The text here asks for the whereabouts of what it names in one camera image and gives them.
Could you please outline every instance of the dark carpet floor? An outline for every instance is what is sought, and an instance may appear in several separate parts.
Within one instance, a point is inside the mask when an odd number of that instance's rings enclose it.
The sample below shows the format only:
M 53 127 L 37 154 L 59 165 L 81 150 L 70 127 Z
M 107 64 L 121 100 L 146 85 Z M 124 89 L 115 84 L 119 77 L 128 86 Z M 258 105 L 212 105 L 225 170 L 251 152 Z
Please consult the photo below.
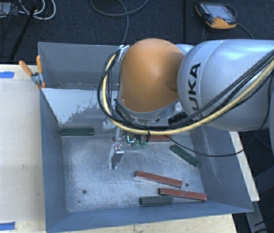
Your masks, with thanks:
M 32 0 L 21 0 L 30 9 Z M 53 12 L 50 0 L 46 1 L 45 13 Z M 197 1 L 229 5 L 237 13 L 237 26 L 229 32 L 211 32 L 205 29 L 205 38 L 212 39 L 270 39 L 274 40 L 274 0 L 148 0 L 147 4 L 127 16 L 107 16 L 98 13 L 91 0 L 54 0 L 55 16 L 50 20 L 33 19 L 22 38 L 19 48 L 11 60 L 11 53 L 28 18 L 15 13 L 0 18 L 0 63 L 14 63 L 24 60 L 35 65 L 38 42 L 120 45 L 133 44 L 138 40 L 154 37 L 173 43 L 196 45 L 204 38 L 202 31 L 205 23 L 197 15 L 194 4 Z M 109 14 L 133 11 L 146 0 L 92 0 L 96 9 Z M 12 2 L 17 0 L 0 0 Z M 257 177 L 274 166 L 272 153 L 265 146 L 269 144 L 269 132 L 258 132 L 259 139 L 251 140 L 251 132 L 240 133 L 245 153 L 253 176 Z M 269 232 L 274 232 L 274 186 L 260 195 L 258 203 Z M 250 229 L 244 214 L 235 214 L 234 221 L 238 233 L 249 233 Z

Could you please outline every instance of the black cable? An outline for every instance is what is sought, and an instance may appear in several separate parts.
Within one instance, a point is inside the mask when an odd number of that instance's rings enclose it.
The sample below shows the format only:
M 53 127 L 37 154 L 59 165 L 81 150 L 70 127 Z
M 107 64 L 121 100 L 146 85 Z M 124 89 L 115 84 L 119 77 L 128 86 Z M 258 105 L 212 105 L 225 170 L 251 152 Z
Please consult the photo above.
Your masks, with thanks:
M 210 102 L 208 102 L 205 106 L 200 108 L 195 113 L 191 114 L 187 118 L 184 119 L 184 121 L 179 121 L 178 123 L 174 123 L 174 125 L 182 124 L 187 125 L 192 123 L 192 119 L 201 113 L 203 113 L 205 110 L 209 109 L 212 105 L 214 105 L 219 99 L 221 99 L 223 96 L 225 96 L 228 92 L 230 92 L 232 89 L 234 89 L 238 84 L 240 84 L 246 77 L 254 77 L 257 73 L 259 73 L 265 65 L 267 65 L 274 57 L 274 50 L 272 50 L 269 54 L 265 55 L 259 62 L 255 63 L 250 69 L 248 69 L 246 72 L 244 72 L 238 79 L 236 79 L 232 84 L 230 84 L 224 91 L 222 91 L 219 95 L 217 95 L 214 99 L 212 99 Z
M 262 223 L 264 223 L 264 221 L 261 221 L 260 223 L 256 223 L 256 224 L 253 225 L 253 226 L 255 227 L 255 226 L 260 225 L 260 224 L 262 224 Z
M 224 4 L 224 6 L 227 6 L 227 7 L 231 8 L 234 11 L 234 13 L 235 13 L 234 18 L 237 17 L 238 13 L 237 13 L 237 11 L 236 11 L 236 9 L 234 7 L 230 6 L 229 4 Z M 237 22 L 237 25 L 239 25 L 241 28 L 243 28 L 250 35 L 250 37 L 252 39 L 254 39 L 253 35 L 243 25 L 241 25 L 238 22 Z
M 7 30 L 10 28 L 11 25 L 9 25 L 9 21 L 15 21 L 17 22 L 13 17 L 15 16 L 15 14 L 17 13 L 17 6 L 13 3 L 13 0 L 11 0 L 11 6 L 10 6 L 10 10 L 8 13 L 6 13 L 5 11 L 3 11 L 2 9 L 0 9 L 0 12 L 2 12 L 2 17 L 0 18 L 4 18 L 4 22 L 2 25 L 2 33 L 0 34 L 0 38 L 1 38 L 1 52 L 0 52 L 0 57 L 1 57 L 1 61 L 2 58 L 7 58 L 10 55 L 4 55 L 4 38 L 6 35 Z
M 201 38 L 203 41 L 207 41 L 206 39 L 206 26 L 203 27 Z
M 137 8 L 137 9 L 134 9 L 134 10 L 132 10 L 132 11 L 125 12 L 125 13 L 120 13 L 120 14 L 109 14 L 109 13 L 105 13 L 105 12 L 103 12 L 103 11 L 101 11 L 101 10 L 98 10 L 98 9 L 93 5 L 92 0 L 91 0 L 91 5 L 92 5 L 92 7 L 93 7 L 97 12 L 99 12 L 99 13 L 105 15 L 105 16 L 110 16 L 110 17 L 121 17 L 121 16 L 131 15 L 131 14 L 133 14 L 133 13 L 138 12 L 138 11 L 141 10 L 144 6 L 146 6 L 146 4 L 147 4 L 148 1 L 149 1 L 149 0 L 146 0 L 146 1 L 144 2 L 144 4 L 142 4 L 142 5 L 141 5 L 139 8 Z
M 33 0 L 33 6 L 32 6 L 32 8 L 31 8 L 29 17 L 28 17 L 28 19 L 27 19 L 27 21 L 26 21 L 26 24 L 25 24 L 25 26 L 23 27 L 23 29 L 22 29 L 22 31 L 21 31 L 21 33 L 20 33 L 20 35 L 19 35 L 19 37 L 18 37 L 18 39 L 17 39 L 15 45 L 14 45 L 14 48 L 13 48 L 13 50 L 12 50 L 12 52 L 11 52 L 11 56 L 10 56 L 9 62 L 12 62 L 13 59 L 14 59 L 14 57 L 15 57 L 15 55 L 16 55 L 16 52 L 17 52 L 17 50 L 18 50 L 18 48 L 19 48 L 19 45 L 20 45 L 20 43 L 21 43 L 21 41 L 22 41 L 22 39 L 23 39 L 23 37 L 24 37 L 24 35 L 25 35 L 25 32 L 26 32 L 26 30 L 27 30 L 27 28 L 28 28 L 28 26 L 29 26 L 29 24 L 30 24 L 32 18 L 33 18 L 34 11 L 36 10 L 39 1 L 40 1 L 40 0 Z
M 24 26 L 25 23 L 20 22 L 19 20 L 17 20 L 16 18 L 14 18 L 15 15 L 17 14 L 17 12 L 18 12 L 18 10 L 17 10 L 17 11 L 11 11 L 10 13 L 11 13 L 12 15 L 10 16 L 10 19 L 11 19 L 12 21 L 14 21 L 15 23 L 17 23 L 18 25 Z
M 104 71 L 103 75 L 102 75 L 102 79 L 100 80 L 99 84 L 98 84 L 98 89 L 97 89 L 97 96 L 98 96 L 98 103 L 102 109 L 102 111 L 105 113 L 105 115 L 107 115 L 109 118 L 111 118 L 112 120 L 121 123 L 121 124 L 126 124 L 131 126 L 132 128 L 135 129 L 144 129 L 144 130 L 150 130 L 150 129 L 163 129 L 163 130 L 169 130 L 171 128 L 179 128 L 179 126 L 175 127 L 174 126 L 154 126 L 154 127 L 146 127 L 146 126 L 142 126 L 142 125 L 136 125 L 133 124 L 131 122 L 128 122 L 127 120 L 123 119 L 123 117 L 121 116 L 121 119 L 118 120 L 114 114 L 110 115 L 103 107 L 102 103 L 101 103 L 101 98 L 100 98 L 100 90 L 101 90 L 101 84 L 102 84 L 102 80 L 104 79 L 104 77 L 109 74 L 109 72 L 111 71 L 111 69 L 113 68 L 115 61 L 118 57 L 120 53 L 120 49 L 118 49 L 115 53 L 116 57 L 114 58 L 113 62 L 111 63 L 111 65 L 109 66 L 108 70 Z M 267 54 L 264 58 L 262 58 L 262 60 L 260 61 L 261 63 L 256 63 L 251 69 L 249 69 L 248 71 L 246 71 L 240 78 L 239 78 L 239 82 L 241 82 L 245 77 L 253 77 L 256 75 L 257 72 L 259 72 L 261 69 L 264 68 L 265 65 L 267 65 L 272 59 L 274 58 L 274 50 L 271 51 L 269 54 Z M 194 114 L 191 115 L 192 118 L 194 118 L 196 115 L 200 114 L 200 110 Z M 185 122 L 182 125 L 190 125 L 192 123 L 195 123 L 197 121 L 190 121 L 190 122 Z
M 268 103 L 268 107 L 267 107 L 267 113 L 266 113 L 266 116 L 265 116 L 265 118 L 264 118 L 264 121 L 263 121 L 262 125 L 259 127 L 259 129 L 257 130 L 257 132 L 259 132 L 259 131 L 264 127 L 264 125 L 265 125 L 265 123 L 266 123 L 266 121 L 267 121 L 267 118 L 268 118 L 268 116 L 269 116 L 269 111 L 270 111 L 270 100 L 271 100 L 271 86 L 272 86 L 273 78 L 274 78 L 274 73 L 273 73 L 272 76 L 271 76 L 271 80 L 270 80 L 269 86 L 268 86 L 268 101 L 269 101 L 269 103 Z M 251 143 L 252 143 L 253 140 L 256 138 L 256 136 L 257 136 L 257 135 L 254 135 L 254 136 L 250 139 L 250 141 L 246 144 L 246 148 L 247 148 L 248 146 L 251 145 Z
M 124 3 L 123 3 L 121 0 L 118 0 L 118 1 L 119 1 L 119 3 L 123 6 L 123 8 L 124 8 L 124 10 L 125 10 L 125 13 L 126 13 L 126 20 L 127 20 L 125 35 L 124 35 L 123 41 L 122 41 L 122 43 L 121 43 L 121 45 L 123 45 L 124 42 L 125 42 L 125 40 L 126 40 L 126 36 L 127 36 L 128 28 L 129 28 L 129 16 L 128 16 L 128 11 L 127 11 L 126 6 L 124 5 Z M 98 11 L 99 13 L 102 13 L 102 14 L 105 15 L 105 16 L 111 16 L 111 15 L 109 15 L 109 14 L 106 14 L 106 13 L 101 12 L 100 10 L 96 9 L 95 6 L 93 5 L 92 0 L 90 0 L 90 3 L 91 3 L 91 5 L 92 5 L 92 7 L 93 7 L 96 11 Z
M 227 105 L 233 99 L 233 97 L 258 73 L 259 73 L 259 70 L 255 71 L 255 73 L 253 73 L 250 76 L 246 77 L 244 79 L 244 81 L 241 84 L 239 84 L 237 86 L 237 88 L 235 88 L 235 90 L 233 90 L 231 92 L 231 94 L 225 99 L 225 101 L 223 101 L 223 103 L 216 110 L 219 110 L 219 109 L 221 109 L 221 107 L 224 107 L 225 105 Z M 257 86 L 257 88 L 255 88 L 255 90 L 249 96 L 246 97 L 246 99 L 244 99 L 243 101 L 240 101 L 239 103 L 237 103 L 237 105 L 234 106 L 233 109 L 235 109 L 239 105 L 243 104 L 245 101 L 250 99 L 256 92 L 258 92 L 263 87 L 263 85 L 269 80 L 269 78 L 272 76 L 272 74 L 274 74 L 274 70 Z
M 237 155 L 237 154 L 239 154 L 239 153 L 241 153 L 241 152 L 244 151 L 244 149 L 242 149 L 242 150 L 240 150 L 240 151 L 238 151 L 238 152 L 235 152 L 235 153 L 231 153 L 231 154 L 222 154 L 222 155 L 204 154 L 204 153 L 197 152 L 197 151 L 195 151 L 195 150 L 193 150 L 193 149 L 191 149 L 191 148 L 188 148 L 188 147 L 186 147 L 186 146 L 184 146 L 184 145 L 178 143 L 177 141 L 175 141 L 174 139 L 172 139 L 171 137 L 169 137 L 169 136 L 167 136 L 167 135 L 165 135 L 165 137 L 167 137 L 168 139 L 170 139 L 171 141 L 173 141 L 175 144 L 179 145 L 180 147 L 182 147 L 182 148 L 184 148 L 184 149 L 186 149 L 186 150 L 189 150 L 189 151 L 191 151 L 191 152 L 193 152 L 193 153 L 196 153 L 196 154 L 199 154 L 199 155 L 202 155 L 202 156 L 206 156 L 206 157 L 228 157 L 228 156 Z

